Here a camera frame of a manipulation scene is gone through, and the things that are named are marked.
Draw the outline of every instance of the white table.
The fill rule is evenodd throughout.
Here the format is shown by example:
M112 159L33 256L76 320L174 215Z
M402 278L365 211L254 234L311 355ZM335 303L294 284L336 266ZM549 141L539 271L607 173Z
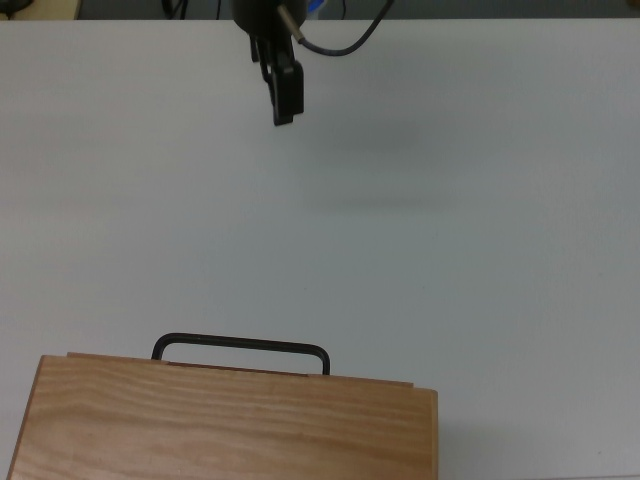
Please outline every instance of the white table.
M439 390L444 480L640 473L636 21L386 22L352 57L299 51L307 112L281 128L232 23L9 43L0 471L41 354L146 357L178 330Z

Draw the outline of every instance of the black cable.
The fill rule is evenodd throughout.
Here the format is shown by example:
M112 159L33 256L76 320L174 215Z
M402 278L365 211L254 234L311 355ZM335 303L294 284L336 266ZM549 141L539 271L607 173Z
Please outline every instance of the black cable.
M189 8L189 0L182 0L182 11L180 12L180 20L187 18L187 8Z
M176 13L178 13L178 10L180 10L180 7L182 6L182 2L183 0L180 0L175 7L173 7L173 11L171 12L171 15L169 15L169 20L173 20L176 16Z
M394 2L394 0L386 0L386 3L384 5L384 7L382 7L382 10L380 10L380 13L378 13L378 15L373 20L373 23L369 26L367 31L364 32L364 35L362 35L362 37L360 37L356 43L354 43L353 45L351 45L348 48L343 48L342 50L330 50L328 48L322 48L322 47L319 47L317 45L314 45L313 43L308 41L306 38L304 38L304 35L302 34L302 32L300 31L299 28L297 28L297 29L291 28L290 21L289 22L285 21L285 24L287 25L287 28L289 28L289 30L290 30L291 34L294 36L294 38L303 47L311 50L312 52L318 53L320 55L325 55L327 57L344 57L345 55L349 55L350 53L355 52L362 45L364 45L364 43L369 39L371 34L374 32L374 30L378 27L378 25L380 24L382 19L385 17L387 12L389 11L391 6L393 5L393 2Z

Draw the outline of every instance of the dark background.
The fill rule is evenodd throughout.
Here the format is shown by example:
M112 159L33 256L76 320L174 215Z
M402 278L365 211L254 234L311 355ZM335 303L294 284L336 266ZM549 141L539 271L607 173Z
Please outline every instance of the dark background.
M190 0L187 19L213 19L217 0ZM346 0L348 19L371 19L383 0ZM229 0L222 0L223 19ZM342 15L342 0L329 0L320 18ZM599 18L640 17L625 0L396 0L389 18ZM81 19L163 19L160 0L82 0Z

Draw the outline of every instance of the wooden box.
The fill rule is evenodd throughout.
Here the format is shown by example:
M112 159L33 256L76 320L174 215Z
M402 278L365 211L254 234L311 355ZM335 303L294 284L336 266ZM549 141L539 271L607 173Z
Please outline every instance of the wooden box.
M9 480L435 480L437 394L411 384L42 357Z

